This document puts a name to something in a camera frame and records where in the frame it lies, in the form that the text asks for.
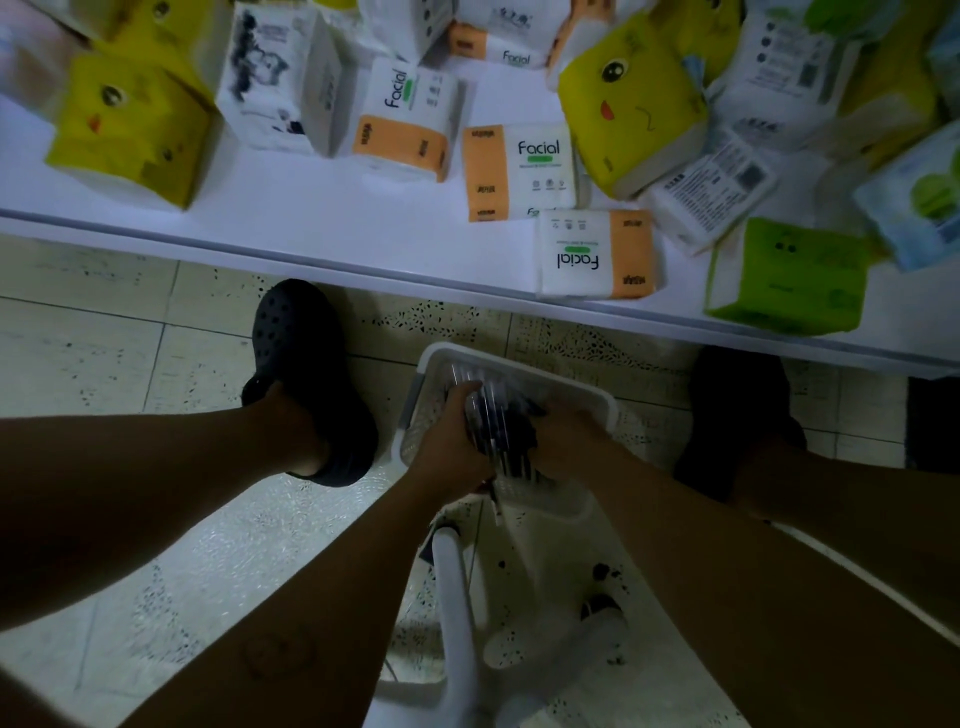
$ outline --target white stool leg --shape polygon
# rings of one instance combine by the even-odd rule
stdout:
[[[545,654],[500,670],[502,707],[497,728],[518,726],[626,639],[623,615],[607,609],[578,624]]]

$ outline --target hand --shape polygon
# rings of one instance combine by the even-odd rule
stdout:
[[[554,407],[546,417],[531,418],[531,422],[537,446],[530,450],[530,462],[555,480],[587,481],[604,457],[604,448],[613,445],[607,431],[583,410]]]
[[[473,493],[496,475],[490,460],[467,436],[467,397],[483,386],[478,381],[450,390],[441,418],[427,430],[407,476],[439,497],[443,505]]]

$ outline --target tissue pack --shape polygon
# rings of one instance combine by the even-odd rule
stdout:
[[[123,202],[187,208],[210,114],[157,66],[78,56],[47,163]]]
[[[673,0],[650,11],[650,20],[697,86],[712,84],[724,72],[740,39],[743,0]]]
[[[30,2],[93,40],[108,40],[121,15],[137,0],[30,0]]]
[[[707,152],[652,184],[645,206],[687,255],[706,250],[777,186],[777,176],[736,134],[711,130]]]
[[[227,0],[140,0],[124,13],[113,38],[95,47],[158,65],[213,106],[232,18]]]
[[[870,262],[861,238],[754,217],[714,249],[705,311],[791,335],[852,331]]]
[[[459,80],[378,58],[353,140],[357,158],[402,181],[443,182],[460,112]]]
[[[859,53],[858,42],[751,10],[710,89],[713,114],[751,144],[796,152],[836,116]]]
[[[465,129],[463,154],[471,223],[577,206],[573,145],[565,124]]]
[[[447,32],[450,53],[478,61],[505,63],[514,68],[544,68],[546,54],[524,47],[515,40],[492,36],[466,23],[453,23]]]
[[[316,6],[237,3],[217,108],[247,146],[329,157],[342,71]]]
[[[947,8],[947,0],[911,2],[883,40],[864,49],[837,118],[811,141],[813,148],[849,159],[893,134],[924,135],[939,115],[924,49]]]
[[[80,42],[24,0],[0,0],[0,94],[56,121]]]
[[[537,219],[543,298],[638,299],[657,290],[647,210],[556,210]]]
[[[459,0],[456,16],[492,36],[549,53],[569,14],[564,0]]]
[[[419,63],[453,20],[453,0],[358,0],[373,35],[405,61]]]
[[[610,197],[632,197],[703,150],[707,104],[642,12],[564,69],[558,93],[584,165]]]
[[[960,121],[883,167],[853,198],[903,270],[953,255],[960,247]]]
[[[960,117],[960,6],[933,39],[926,54],[950,116]]]

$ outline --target orange stripe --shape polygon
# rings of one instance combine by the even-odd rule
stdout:
[[[508,219],[510,184],[503,127],[464,129],[463,147],[470,222]]]
[[[443,182],[449,142],[443,134],[432,129],[364,114],[353,139],[353,153],[382,157],[435,172],[437,182]]]
[[[485,61],[487,59],[487,33],[467,23],[454,22],[447,31],[450,41],[450,53],[454,56],[466,56],[469,59]]]
[[[645,209],[610,213],[613,298],[639,299],[657,290],[654,219]]]

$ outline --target green tissue pack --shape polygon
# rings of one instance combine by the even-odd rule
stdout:
[[[861,238],[754,217],[714,249],[705,311],[791,335],[851,331],[870,262]]]

